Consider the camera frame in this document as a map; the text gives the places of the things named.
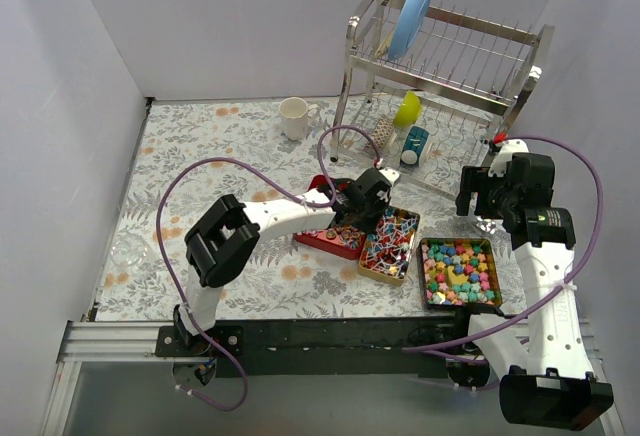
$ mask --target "floral tablecloth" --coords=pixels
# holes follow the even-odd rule
[[[310,102],[320,105],[320,117],[313,121],[308,137],[298,142],[281,134],[279,101],[152,106],[116,231],[116,238],[142,237],[152,248],[152,257],[149,264],[129,272],[107,261],[96,298],[97,321],[171,319],[178,294],[159,258],[155,215],[167,185],[190,163],[213,156],[238,158],[293,192],[307,189],[320,172],[317,140],[333,122],[337,101]],[[360,103],[358,98],[349,100],[345,122]],[[366,165],[342,156],[328,168],[336,177],[357,177]],[[228,193],[241,201],[279,198],[263,181],[231,164],[212,163],[187,175],[171,195],[162,224],[168,254],[183,283],[187,275],[183,237],[219,196]],[[434,191],[401,182],[393,190],[392,204],[421,215],[421,237],[477,236],[455,215],[454,203]],[[499,231],[490,240],[503,309],[519,312],[525,307],[522,280],[508,237]],[[357,274],[355,262],[298,244],[290,237],[259,245],[243,274],[225,287],[218,307],[220,319],[424,314],[415,258],[405,283],[395,287]]]

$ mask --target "white wall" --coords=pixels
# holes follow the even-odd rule
[[[513,134],[542,134],[579,148],[605,188],[604,224],[578,298],[591,320],[627,434],[640,434],[638,318],[640,275],[640,0],[550,0],[541,21],[556,25],[549,62]],[[556,204],[573,213],[584,249],[594,187],[573,157],[557,165]]]
[[[144,99],[90,0],[0,0],[0,432],[37,434]]]
[[[360,2],[92,1],[143,94],[159,99],[335,95],[346,24]],[[525,25],[547,0],[444,2]]]

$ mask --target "robotic arm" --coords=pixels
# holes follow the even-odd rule
[[[174,310],[174,324],[183,345],[190,348],[198,338],[190,311],[207,331],[216,322],[216,308],[225,284],[236,279],[259,242],[311,229],[327,229],[332,223],[349,224],[365,233],[375,230],[389,205],[390,192],[400,173],[390,168],[366,170],[357,180],[334,180],[337,189],[331,206],[328,184],[308,191],[299,199],[264,203],[240,203],[232,194],[222,196],[187,233],[187,303]]]
[[[502,219],[511,235],[522,272],[527,305],[554,287],[562,291],[529,317],[529,351],[507,329],[475,343],[501,379],[500,406],[510,423],[579,430],[613,404],[611,385],[599,383],[587,357],[576,310],[573,284],[565,284],[574,258],[575,234],[566,209],[551,206],[555,166],[548,156],[531,154],[521,140],[500,143],[487,167],[463,169],[457,214],[469,212]],[[503,320],[472,315],[469,334]]]

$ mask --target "yellow plate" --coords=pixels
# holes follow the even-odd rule
[[[393,120],[394,126],[404,128],[415,123],[420,116],[420,99],[413,91],[407,91],[407,94],[402,101],[402,105],[398,108],[398,113]]]

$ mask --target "mug handle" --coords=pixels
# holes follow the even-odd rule
[[[311,111],[316,110],[316,114],[314,114],[313,116],[311,116]],[[309,106],[307,106],[307,114],[309,115],[309,119],[315,119],[320,115],[320,106],[318,106],[317,104],[310,104]]]

